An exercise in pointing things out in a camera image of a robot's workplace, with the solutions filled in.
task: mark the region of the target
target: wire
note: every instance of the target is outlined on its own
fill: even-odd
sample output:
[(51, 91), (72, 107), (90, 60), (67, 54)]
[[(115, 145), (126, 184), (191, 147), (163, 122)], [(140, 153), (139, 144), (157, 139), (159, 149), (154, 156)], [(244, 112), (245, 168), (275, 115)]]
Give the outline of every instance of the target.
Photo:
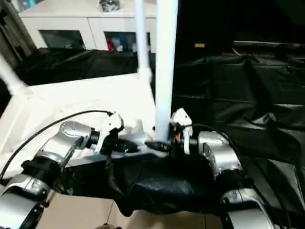
[(95, 113), (95, 112), (98, 112), (98, 113), (106, 113), (107, 115), (112, 115), (111, 112), (109, 111), (103, 111), (103, 110), (88, 110), (88, 111), (82, 111), (82, 112), (78, 112), (78, 113), (75, 113), (75, 114), (72, 114), (72, 115), (69, 115), (69, 116), (66, 116), (64, 118), (61, 118), (61, 119), (58, 119), (57, 121), (54, 121), (52, 123), (50, 123), (49, 125), (45, 126), (44, 128), (40, 129), (39, 131), (37, 131), (36, 133), (34, 133), (33, 135), (31, 135), (24, 143), (22, 143), (16, 150), (15, 152), (10, 156), (10, 158), (8, 159), (8, 161), (5, 163), (1, 173), (0, 173), (0, 182), (3, 180), (3, 177), (4, 177), (4, 174), (6, 172), (6, 170), (8, 169), (8, 167), (10, 166), (12, 160), (15, 158), (15, 156), (31, 141), (33, 140), (35, 137), (37, 137), (38, 135), (40, 135), (43, 131), (49, 129), (50, 127), (62, 122), (62, 121), (65, 121), (69, 118), (72, 118), (72, 117), (75, 117), (75, 116), (78, 116), (78, 115), (82, 115), (82, 114), (86, 114), (86, 113)]
[[(229, 139), (229, 137), (219, 131), (218, 129), (214, 128), (214, 127), (211, 127), (209, 125), (204, 125), (204, 124), (190, 124), (190, 125), (184, 125), (182, 126), (182, 128), (186, 128), (186, 127), (202, 127), (208, 131), (215, 131), (216, 133), (220, 134), (228, 143), (229, 145), (232, 147), (232, 149), (235, 151), (236, 155), (238, 158), (240, 158), (240, 152), (237, 148), (237, 146)], [(266, 179), (267, 183), (269, 184), (269, 186), (271, 187), (270, 185), (270, 182), (269, 180), (267, 179), (266, 177), (266, 174), (264, 173), (264, 171), (262, 170), (262, 168), (259, 166), (259, 164), (253, 159), (250, 157), (250, 159), (253, 161), (253, 163), (257, 166), (257, 168), (260, 170), (260, 172), (263, 174), (263, 177)], [(271, 204), (268, 202), (268, 200), (263, 196), (263, 194), (259, 191), (259, 189), (253, 185), (253, 189), (257, 192), (258, 196), (262, 199), (263, 203), (268, 206), (268, 208), (272, 211), (273, 215), (275, 216), (276, 220), (278, 221), (278, 224), (279, 224), (279, 227), (280, 229), (284, 229), (284, 226), (282, 224), (282, 222), (280, 221), (278, 215), (275, 213), (273, 207), (271, 206)], [(287, 229), (291, 229), (291, 222), (290, 222), (290, 218), (289, 218), (289, 214), (288, 214), (288, 211), (287, 211), (287, 208), (285, 207), (285, 205), (283, 204), (283, 202), (281, 201), (279, 195), (277, 194), (277, 192), (275, 192), (275, 190), (271, 187), (272, 191), (274, 192), (274, 195), (275, 197), (277, 198), (278, 202), (280, 203), (281, 207), (282, 207), (282, 210), (285, 212), (286, 216), (287, 216), (287, 223), (288, 223), (288, 227)]]

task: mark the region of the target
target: black fabric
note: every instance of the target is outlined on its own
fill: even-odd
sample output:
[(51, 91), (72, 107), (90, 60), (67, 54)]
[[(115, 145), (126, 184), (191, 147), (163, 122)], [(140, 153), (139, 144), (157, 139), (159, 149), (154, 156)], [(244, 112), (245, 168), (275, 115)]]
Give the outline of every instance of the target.
[[(151, 66), (154, 72), (154, 55)], [(128, 53), (40, 50), (16, 72), (28, 84), (102, 77), (137, 70)], [(305, 63), (303, 59), (207, 56), (175, 65), (172, 111), (183, 107), (194, 123), (224, 131), (239, 147), (242, 164), (268, 201), (280, 210), (257, 160), (287, 206), (295, 227), (305, 217)], [(114, 198), (129, 215), (180, 210), (218, 214), (217, 192), (196, 158), (114, 160), (64, 170), (56, 189), (68, 195)]]

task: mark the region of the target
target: white pole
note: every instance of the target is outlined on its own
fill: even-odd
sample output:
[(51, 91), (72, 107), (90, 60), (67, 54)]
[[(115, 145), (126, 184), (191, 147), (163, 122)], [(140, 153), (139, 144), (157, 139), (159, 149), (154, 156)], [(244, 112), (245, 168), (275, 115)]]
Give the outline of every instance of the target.
[(178, 0), (157, 0), (156, 140), (168, 140)]
[(21, 81), (9, 64), (0, 54), (0, 78), (6, 84), (11, 95), (20, 94), (27, 88), (26, 84)]
[(138, 74), (141, 80), (147, 81), (148, 84), (152, 80), (152, 71), (149, 66), (148, 49), (147, 49), (147, 33), (145, 26), (145, 8), (144, 0), (135, 0), (136, 25), (137, 25), (137, 49), (138, 49)]

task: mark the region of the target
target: red object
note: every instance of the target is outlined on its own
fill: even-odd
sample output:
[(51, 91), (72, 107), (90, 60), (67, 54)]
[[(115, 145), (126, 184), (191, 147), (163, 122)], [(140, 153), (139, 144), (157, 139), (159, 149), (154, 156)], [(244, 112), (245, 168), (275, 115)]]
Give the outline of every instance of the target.
[(110, 40), (110, 37), (106, 36), (106, 41), (108, 45), (108, 51), (113, 52), (115, 50), (113, 43)]

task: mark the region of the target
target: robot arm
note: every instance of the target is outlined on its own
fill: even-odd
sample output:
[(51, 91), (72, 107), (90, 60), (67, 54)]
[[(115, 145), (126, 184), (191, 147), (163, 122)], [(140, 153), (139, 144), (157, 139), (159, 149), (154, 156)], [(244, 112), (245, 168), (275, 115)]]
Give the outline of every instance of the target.
[(23, 172), (12, 178), (0, 194), (0, 229), (33, 229), (37, 226), (55, 179), (60, 175), (75, 149), (91, 144), (103, 145), (113, 129), (122, 129), (122, 120), (114, 114), (103, 134), (91, 127), (68, 121), (50, 138), (31, 161), (21, 166)]
[[(174, 126), (192, 123), (183, 109), (174, 113), (171, 120)], [(192, 148), (193, 152), (208, 159), (226, 212), (224, 227), (275, 229), (263, 201), (253, 189), (253, 183), (246, 177), (235, 150), (224, 136), (214, 131), (201, 131), (197, 138), (193, 138), (191, 126), (187, 128), (177, 132), (174, 130), (174, 145), (180, 146), (186, 154)]]

